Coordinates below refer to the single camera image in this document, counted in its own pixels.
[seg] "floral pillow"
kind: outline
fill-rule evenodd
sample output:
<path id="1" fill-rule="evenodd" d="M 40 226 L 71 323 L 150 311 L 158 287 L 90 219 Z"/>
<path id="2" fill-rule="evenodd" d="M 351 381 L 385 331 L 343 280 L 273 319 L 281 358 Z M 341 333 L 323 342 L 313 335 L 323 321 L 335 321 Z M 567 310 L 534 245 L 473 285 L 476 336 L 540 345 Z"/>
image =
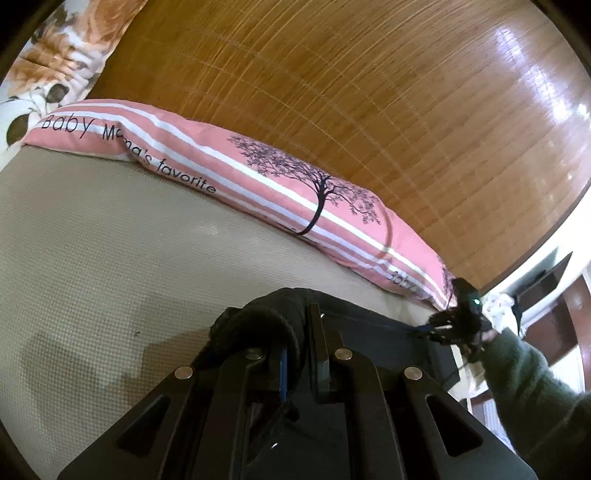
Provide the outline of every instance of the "floral pillow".
<path id="1" fill-rule="evenodd" d="M 0 85 L 0 153 L 56 108 L 86 98 L 147 0 L 69 0 L 27 42 Z"/>

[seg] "tree print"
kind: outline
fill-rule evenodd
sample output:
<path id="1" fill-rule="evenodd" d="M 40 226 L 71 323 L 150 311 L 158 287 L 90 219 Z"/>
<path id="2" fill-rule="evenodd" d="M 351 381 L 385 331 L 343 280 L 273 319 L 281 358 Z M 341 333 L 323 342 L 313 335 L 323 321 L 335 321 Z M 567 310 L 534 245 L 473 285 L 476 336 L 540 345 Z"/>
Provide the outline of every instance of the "tree print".
<path id="1" fill-rule="evenodd" d="M 247 159 L 248 166 L 255 168 L 264 177 L 298 180 L 314 191 L 318 198 L 316 212 L 308 226 L 296 235 L 305 235 L 314 228 L 327 201 L 334 206 L 345 202 L 353 215 L 361 215 L 363 223 L 379 224 L 374 208 L 374 203 L 379 200 L 369 190 L 333 177 L 320 168 L 252 138 L 233 135 L 228 140 L 240 149 Z"/>

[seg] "pink striped pillow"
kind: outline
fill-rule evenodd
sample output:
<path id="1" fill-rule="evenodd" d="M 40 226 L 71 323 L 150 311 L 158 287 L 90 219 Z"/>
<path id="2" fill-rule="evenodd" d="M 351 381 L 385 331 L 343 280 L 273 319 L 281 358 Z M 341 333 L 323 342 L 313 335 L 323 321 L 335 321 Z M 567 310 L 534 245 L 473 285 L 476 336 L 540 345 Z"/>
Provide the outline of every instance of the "pink striped pillow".
<path id="1" fill-rule="evenodd" d="M 85 100 L 55 110 L 23 142 L 138 161 L 291 230 L 386 290 L 438 309 L 449 301 L 441 259 L 372 192 L 252 138 L 140 103 Z"/>

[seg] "black device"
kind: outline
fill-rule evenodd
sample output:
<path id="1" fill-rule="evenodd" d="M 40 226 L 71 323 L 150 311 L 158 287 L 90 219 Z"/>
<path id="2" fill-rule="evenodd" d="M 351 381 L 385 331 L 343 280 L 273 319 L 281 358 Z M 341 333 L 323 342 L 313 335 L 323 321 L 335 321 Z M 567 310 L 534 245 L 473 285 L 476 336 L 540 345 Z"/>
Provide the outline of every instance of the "black device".
<path id="1" fill-rule="evenodd" d="M 437 312 L 419 327 L 418 336 L 441 345 L 459 345 L 469 362 L 479 359 L 482 334 L 492 329 L 492 323 L 482 314 L 482 299 L 478 290 L 461 277 L 452 279 L 457 305 Z"/>
<path id="2" fill-rule="evenodd" d="M 536 478 L 421 368 L 376 367 L 368 356 L 347 348 L 338 330 L 324 326 L 317 304 L 308 306 L 306 317 L 303 377 L 310 382 L 300 387 L 316 404 L 344 406 L 350 478 Z M 297 424 L 305 415 L 285 396 L 285 362 L 280 346 L 254 345 L 228 356 L 218 368 L 177 368 L 58 479 L 260 478 L 249 476 L 256 461 L 247 457 L 260 406 L 278 407 L 275 412 L 286 423 Z M 271 448 L 263 447 L 258 456 Z M 280 472 L 274 477 L 285 478 Z"/>

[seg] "pillow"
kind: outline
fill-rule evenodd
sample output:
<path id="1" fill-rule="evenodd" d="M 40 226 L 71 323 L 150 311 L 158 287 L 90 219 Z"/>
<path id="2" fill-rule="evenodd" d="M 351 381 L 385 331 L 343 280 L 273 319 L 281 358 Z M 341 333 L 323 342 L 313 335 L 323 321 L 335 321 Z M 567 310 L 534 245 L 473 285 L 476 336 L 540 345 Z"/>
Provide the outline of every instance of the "pillow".
<path id="1" fill-rule="evenodd" d="M 252 138 L 140 103 L 85 100 L 55 110 L 23 143 L 137 161 L 298 235 L 388 291 L 437 309 L 451 299 L 441 258 L 375 194 Z"/>
<path id="2" fill-rule="evenodd" d="M 37 27 L 0 83 L 0 154 L 48 113 L 88 95 L 146 2 L 68 0 Z"/>

